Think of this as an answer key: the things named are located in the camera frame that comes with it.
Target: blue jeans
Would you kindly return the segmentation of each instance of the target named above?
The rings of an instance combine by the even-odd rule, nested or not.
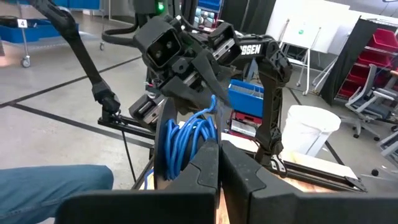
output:
[[[0,170],[0,223],[36,224],[55,216],[68,197],[112,189],[106,166],[48,166]]]

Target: black floor line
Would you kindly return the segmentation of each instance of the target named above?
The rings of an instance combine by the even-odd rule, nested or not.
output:
[[[101,128],[96,128],[94,126],[90,126],[88,124],[83,124],[83,123],[80,123],[78,121],[74,121],[74,120],[71,120],[71,119],[68,119],[68,118],[63,118],[61,116],[58,116],[58,115],[55,115],[55,114],[52,114],[52,113],[44,112],[44,111],[41,111],[41,110],[38,110],[38,109],[34,109],[34,108],[31,108],[31,107],[28,107],[28,106],[20,105],[20,104],[17,104],[17,103],[13,104],[13,105],[10,105],[10,106],[13,107],[13,108],[17,108],[17,109],[20,109],[20,110],[23,110],[23,111],[26,111],[26,112],[30,112],[30,113],[39,115],[39,116],[43,116],[45,118],[50,118],[50,119],[53,119],[53,120],[56,120],[56,121],[59,121],[59,122],[65,123],[65,124],[69,124],[69,125],[72,125],[74,127],[82,128],[82,129],[85,129],[87,131],[92,131],[94,133],[102,134],[102,135],[107,136],[107,137],[123,140],[123,137],[120,134],[116,134],[116,133],[113,133],[113,132],[110,132],[110,131],[107,131],[107,130],[103,130]],[[147,142],[143,142],[143,141],[140,141],[140,140],[137,140],[137,139],[133,139],[133,138],[127,137],[126,140],[129,143],[136,144],[136,145],[142,146],[142,147],[146,147],[148,149],[152,147],[152,144],[149,144]]]
[[[288,88],[290,93],[292,94],[292,96],[294,97],[294,99],[296,100],[298,105],[303,105],[300,100],[297,98],[296,94],[294,93],[294,91],[291,88]],[[340,157],[338,156],[338,154],[336,153],[335,149],[331,146],[331,144],[326,141],[325,142],[325,146],[329,149],[331,155],[336,159],[337,163],[339,163],[340,165],[344,165],[344,162],[340,159]]]
[[[127,64],[127,63],[129,63],[129,62],[133,62],[133,61],[135,61],[135,60],[137,60],[137,59],[139,59],[139,58],[141,58],[141,56],[132,58],[132,59],[127,60],[127,61],[125,61],[125,62],[121,62],[121,63],[119,63],[119,64],[110,66],[110,67],[108,67],[108,68],[104,68],[104,69],[102,69],[102,70],[100,70],[100,71],[98,71],[98,72],[99,72],[99,73],[103,73],[103,72],[109,71],[109,70],[114,69],[114,68],[116,68],[116,67],[119,67],[119,66],[121,66],[121,65]],[[79,78],[76,78],[76,79],[74,79],[74,80],[70,80],[70,81],[68,81],[68,82],[64,82],[64,83],[61,83],[61,84],[59,84],[59,85],[55,85],[55,86],[50,87],[50,88],[47,88],[47,89],[45,89],[45,90],[40,90],[40,91],[38,91],[38,92],[35,92],[35,93],[32,93],[32,94],[29,94],[29,95],[20,97],[20,98],[18,98],[18,99],[15,99],[15,100],[11,100],[11,101],[2,103],[2,104],[0,104],[0,108],[6,107],[6,106],[11,106],[11,105],[14,105],[14,104],[16,104],[16,103],[20,103],[20,102],[22,102],[22,101],[24,101],[24,100],[28,100],[28,99],[33,98],[33,97],[35,97],[35,96],[39,96],[39,95],[41,95],[41,94],[48,93],[48,92],[50,92],[50,91],[52,91],[52,90],[56,90],[57,88],[61,88],[61,87],[67,86],[67,85],[69,85],[69,84],[78,82],[78,81],[83,80],[83,79],[86,79],[86,78],[87,78],[87,76],[85,75],[85,76],[83,76],[83,77],[79,77]]]

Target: coiled blue cable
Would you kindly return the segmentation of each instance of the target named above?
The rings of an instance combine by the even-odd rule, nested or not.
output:
[[[165,142],[165,155],[167,164],[167,178],[174,180],[180,173],[183,156],[187,148],[190,136],[193,134],[192,150],[190,160],[197,153],[198,139],[200,136],[206,141],[208,139],[217,140],[217,131],[212,118],[206,120],[198,119],[199,116],[210,113],[216,109],[216,96],[211,96],[211,106],[207,109],[195,113],[187,122],[180,127],[174,120],[167,121],[167,137]]]

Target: concrete floor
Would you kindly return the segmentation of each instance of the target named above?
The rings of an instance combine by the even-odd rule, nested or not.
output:
[[[80,29],[100,36],[98,18],[76,15]],[[107,27],[124,27],[109,23]],[[144,93],[146,66],[136,49],[106,44],[99,50],[100,40],[85,42],[91,58],[102,77],[122,103],[122,113]],[[0,169],[24,166],[62,164],[104,164],[114,173],[114,189],[130,189],[133,184],[121,134],[96,124],[101,107],[94,102],[91,85],[84,77],[76,57],[68,46],[39,49],[31,52],[32,66],[22,68],[19,61],[23,49],[4,46],[0,57]],[[294,87],[299,73],[295,72],[288,87]],[[301,91],[284,88],[282,127],[291,105],[310,105],[330,110],[338,115],[349,114],[345,108],[330,107],[315,95],[302,96]],[[390,124],[377,123],[382,137],[389,134]],[[354,172],[370,174],[377,167],[396,169],[380,155],[370,134],[352,137],[351,127],[342,124],[333,133],[317,157],[337,162],[335,151]],[[146,146],[151,141],[128,135],[129,151],[136,174],[148,162]],[[371,192],[398,192],[396,182],[363,178]]]

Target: metal cart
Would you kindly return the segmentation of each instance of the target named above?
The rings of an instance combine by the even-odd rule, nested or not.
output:
[[[99,1],[99,4],[98,4],[99,8],[98,9],[92,9],[92,8],[84,8],[84,9],[98,10],[101,13],[101,15],[102,15],[101,16],[102,17],[102,32],[103,32],[104,28],[105,28],[105,22],[104,22],[104,20],[105,20],[104,19],[105,18],[105,16],[104,16],[105,11],[101,7],[100,0],[98,0],[98,1]],[[24,17],[22,15],[22,5],[25,5],[25,6],[28,6],[28,7],[31,7],[31,6],[29,6],[27,4],[22,4],[20,2],[20,0],[16,0],[16,5],[17,5],[18,11],[19,11],[19,18],[23,19]],[[72,7],[72,8],[69,8],[68,10],[75,10],[76,11],[76,10],[84,10],[84,9]],[[24,68],[29,68],[30,67],[30,56],[29,56],[29,48],[30,47],[28,48],[28,41],[27,41],[27,38],[26,38],[25,28],[21,28],[21,31],[22,31],[22,38],[24,40],[23,41],[23,46],[24,46],[24,50],[25,50],[25,56],[21,59],[21,65]],[[84,33],[84,32],[81,32],[81,35],[82,35],[82,38],[83,37],[86,37],[86,38],[89,38],[89,39],[93,38],[92,35]],[[61,37],[45,38],[43,40],[39,40],[39,42],[40,43],[34,43],[34,44],[30,43],[29,45],[31,45],[31,47],[33,49],[37,49],[37,48],[54,47],[54,46],[66,44],[64,39],[61,38]],[[105,46],[105,42],[103,42],[101,40],[101,42],[99,43],[99,49],[100,50],[104,50],[104,46]]]

